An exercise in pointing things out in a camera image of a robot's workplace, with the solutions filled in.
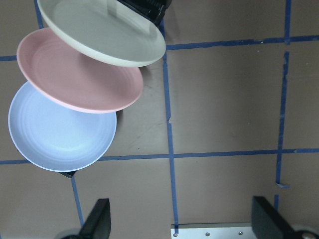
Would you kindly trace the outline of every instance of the stack of plates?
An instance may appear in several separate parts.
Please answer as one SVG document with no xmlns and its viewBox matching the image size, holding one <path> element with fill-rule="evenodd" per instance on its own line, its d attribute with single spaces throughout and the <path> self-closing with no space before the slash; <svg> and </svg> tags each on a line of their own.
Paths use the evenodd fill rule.
<svg viewBox="0 0 319 239">
<path fill-rule="evenodd" d="M 160 59 L 153 23 L 116 0 L 38 0 L 49 28 L 26 36 L 17 60 L 28 80 L 14 97 L 9 131 L 33 164 L 69 172 L 98 160 L 116 131 L 116 111 L 143 90 L 138 67 Z"/>
</svg>

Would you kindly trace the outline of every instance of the black clamp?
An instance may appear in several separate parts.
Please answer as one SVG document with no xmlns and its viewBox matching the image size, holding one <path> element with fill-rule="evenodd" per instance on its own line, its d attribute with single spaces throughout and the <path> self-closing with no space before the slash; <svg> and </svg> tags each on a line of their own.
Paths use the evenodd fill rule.
<svg viewBox="0 0 319 239">
<path fill-rule="evenodd" d="M 118 0 L 134 12 L 159 26 L 171 0 Z"/>
<path fill-rule="evenodd" d="M 78 235 L 63 239 L 108 239 L 111 233 L 111 211 L 108 198 L 99 199 Z"/>
<path fill-rule="evenodd" d="M 319 239 L 313 232 L 296 232 L 264 197 L 253 197 L 251 224 L 258 239 Z"/>
</svg>

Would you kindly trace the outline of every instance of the light blue plate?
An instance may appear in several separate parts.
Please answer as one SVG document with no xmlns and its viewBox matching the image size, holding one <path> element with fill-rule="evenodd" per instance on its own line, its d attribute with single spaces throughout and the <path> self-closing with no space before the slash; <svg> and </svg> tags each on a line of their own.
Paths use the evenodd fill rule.
<svg viewBox="0 0 319 239">
<path fill-rule="evenodd" d="M 12 100 L 8 124 L 19 152 L 50 171 L 69 172 L 97 161 L 109 148 L 116 113 L 89 114 L 54 103 L 25 83 Z"/>
</svg>

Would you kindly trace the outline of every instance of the tiled floor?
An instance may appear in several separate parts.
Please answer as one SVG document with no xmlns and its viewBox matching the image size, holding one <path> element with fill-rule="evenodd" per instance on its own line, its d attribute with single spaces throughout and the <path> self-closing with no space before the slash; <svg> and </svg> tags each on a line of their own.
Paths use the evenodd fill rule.
<svg viewBox="0 0 319 239">
<path fill-rule="evenodd" d="M 247 222 L 253 195 L 319 231 L 318 16 L 316 0 L 173 0 L 167 54 L 141 68 L 110 149 L 70 180 L 11 141 L 16 48 L 39 22 L 33 0 L 0 1 L 0 239 L 61 238 L 98 198 L 110 198 L 110 239 Z"/>
</svg>

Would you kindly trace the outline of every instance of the blue tape line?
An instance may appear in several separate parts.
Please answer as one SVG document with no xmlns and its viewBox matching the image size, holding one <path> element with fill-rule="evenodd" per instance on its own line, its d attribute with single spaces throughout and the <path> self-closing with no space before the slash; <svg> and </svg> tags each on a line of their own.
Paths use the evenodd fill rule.
<svg viewBox="0 0 319 239">
<path fill-rule="evenodd" d="M 34 7 L 35 7 L 36 19 L 38 21 L 38 27 L 39 29 L 42 29 L 43 28 L 42 15 L 41 15 L 37 0 L 34 0 Z"/>
<path fill-rule="evenodd" d="M 163 36 L 165 37 L 164 21 L 160 23 L 160 29 Z M 170 114 L 169 82 L 168 82 L 168 68 L 167 68 L 166 53 L 163 56 L 163 83 L 164 83 L 171 194 L 172 194 L 173 214 L 174 214 L 174 228 L 175 228 L 175 233 L 178 233 L 178 212 L 177 212 L 177 195 L 176 195 L 176 182 L 175 182 L 174 147 L 173 147 L 173 135 L 172 135 L 172 129 L 171 129 L 171 123 L 170 123 L 171 114 Z"/>
<path fill-rule="evenodd" d="M 280 105 L 280 125 L 279 125 L 279 137 L 278 137 L 278 154 L 276 164 L 276 183 L 280 184 L 281 180 L 281 168 L 282 168 L 282 154 L 283 154 L 283 141 L 285 130 L 285 113 L 286 113 L 286 100 L 287 100 L 287 74 L 289 69 L 289 52 L 284 54 L 285 63 L 283 65 L 283 83 L 281 93 L 281 105 Z"/>
<path fill-rule="evenodd" d="M 173 44 L 167 45 L 166 50 L 185 50 L 185 49 L 195 49 L 195 48 L 209 48 L 214 46 L 245 46 L 245 45 L 258 45 L 258 44 L 271 44 L 271 43 L 286 43 L 291 42 L 301 42 L 301 41 L 318 41 L 319 35 L 310 36 L 293 36 L 288 38 L 266 38 L 264 40 L 234 40 L 234 41 L 213 41 L 213 42 L 197 42 L 197 43 L 187 43 L 187 44 Z"/>
<path fill-rule="evenodd" d="M 6 164 L 24 164 L 24 163 L 31 163 L 26 159 L 19 159 L 19 160 L 0 160 L 0 165 Z"/>
<path fill-rule="evenodd" d="M 175 228 L 175 233 L 178 233 L 177 195 L 176 195 L 174 148 L 173 148 L 171 123 L 167 123 L 167 137 L 168 137 L 168 149 L 169 149 L 171 193 L 172 193 L 173 213 L 174 213 L 174 228 Z"/>
<path fill-rule="evenodd" d="M 261 154 L 278 154 L 277 149 L 269 150 L 252 150 L 252 151 L 228 151 L 228 152 L 207 152 L 207 153 L 175 153 L 174 158 L 199 158 L 199 157 L 219 157 L 219 156 L 241 156 L 241 155 L 261 155 Z M 319 153 L 319 148 L 297 148 L 283 149 L 282 154 L 287 153 Z M 114 160 L 136 160 L 136 159 L 157 159 L 169 158 L 169 154 L 140 154 L 125 156 L 103 156 L 98 161 Z M 26 159 L 18 160 L 0 160 L 0 165 L 6 164 L 25 164 L 31 163 Z"/>
<path fill-rule="evenodd" d="M 319 153 L 319 148 L 284 149 L 283 153 Z"/>
<path fill-rule="evenodd" d="M 274 208 L 276 209 L 276 211 L 278 211 L 278 207 L 279 207 L 279 195 L 276 194 L 274 198 Z"/>
<path fill-rule="evenodd" d="M 300 42 L 300 41 L 318 41 L 319 35 L 310 36 L 292 36 L 290 42 Z"/>
<path fill-rule="evenodd" d="M 219 157 L 219 156 L 239 156 L 239 155 L 260 155 L 277 154 L 276 149 L 254 150 L 254 151 L 230 151 L 230 152 L 209 152 L 209 153 L 177 153 L 175 158 L 194 158 L 194 157 Z"/>
<path fill-rule="evenodd" d="M 0 56 L 0 61 L 16 61 L 16 56 Z"/>
<path fill-rule="evenodd" d="M 194 48 L 208 48 L 213 46 L 243 46 L 243 45 L 258 45 L 258 44 L 269 44 L 269 43 L 283 43 L 284 38 L 266 38 L 264 40 L 234 40 L 234 41 L 213 41 L 213 42 L 198 42 L 198 43 L 187 43 L 187 44 L 176 44 L 167 45 L 166 50 L 184 50 Z"/>
<path fill-rule="evenodd" d="M 71 178 L 71 182 L 72 182 L 72 188 L 73 188 L 73 194 L 74 194 L 76 209 L 77 209 L 78 215 L 79 215 L 80 225 L 83 226 L 84 225 L 84 221 L 83 221 L 83 215 L 82 215 L 82 210 L 81 210 L 81 204 L 80 204 L 80 200 L 79 200 L 78 190 L 76 188 L 75 176 L 73 176 Z"/>
<path fill-rule="evenodd" d="M 166 121 L 170 121 L 170 99 L 169 99 L 169 83 L 168 83 L 168 68 L 167 68 L 167 54 L 163 56 L 163 79 L 164 79 L 164 96 L 165 96 L 165 109 Z"/>
<path fill-rule="evenodd" d="M 155 159 L 168 158 L 168 154 L 143 154 L 143 155 L 125 155 L 125 156 L 103 156 L 98 161 L 114 161 L 114 160 L 132 160 L 132 159 Z"/>
<path fill-rule="evenodd" d="M 291 0 L 286 0 L 285 9 L 285 43 L 290 45 Z"/>
</svg>

